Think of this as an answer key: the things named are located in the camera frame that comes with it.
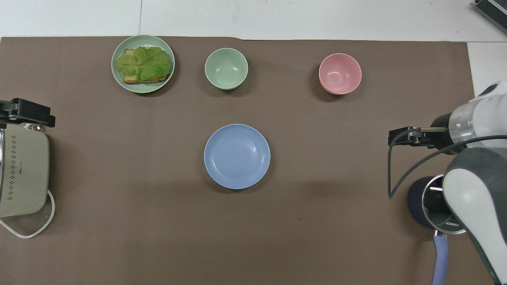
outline sandwich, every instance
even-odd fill
[[[171,61],[159,47],[125,49],[125,54],[114,61],[123,73],[125,84],[150,84],[164,82],[169,77]]]

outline bread slice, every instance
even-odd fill
[[[134,51],[133,49],[125,49],[125,54],[130,54],[130,55],[134,55]],[[167,74],[166,76],[164,77],[160,77],[160,78],[153,78],[151,80],[144,80],[144,81],[141,81],[141,80],[137,80],[137,76],[134,74],[134,75],[130,75],[130,76],[127,76],[125,74],[123,74],[123,82],[125,84],[150,84],[150,83],[159,83],[159,82],[164,82],[167,80],[167,77],[169,77],[169,74]]]

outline white tile surface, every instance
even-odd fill
[[[468,43],[475,95],[497,81],[507,82],[507,43]]]
[[[0,37],[133,35],[141,0],[0,1]]]
[[[505,42],[473,0],[143,0],[140,32],[242,39]]]

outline green lettuce leaf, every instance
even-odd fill
[[[169,74],[171,61],[167,53],[159,47],[138,47],[134,55],[123,54],[114,61],[121,73],[136,75],[138,80],[152,80]]]

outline white cord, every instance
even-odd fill
[[[22,234],[16,232],[11,227],[9,227],[1,219],[0,219],[0,224],[2,224],[2,226],[4,226],[11,233],[15,234],[16,236],[18,236],[20,238],[31,238],[31,237],[34,237],[34,236],[38,235],[40,232],[42,232],[49,225],[49,223],[53,219],[53,216],[55,215],[55,199],[53,198],[53,195],[51,195],[51,192],[49,191],[49,189],[48,189],[48,195],[49,195],[49,198],[51,199],[51,215],[49,215],[48,221],[37,232],[35,232],[35,233],[31,234],[31,235],[22,235]]]

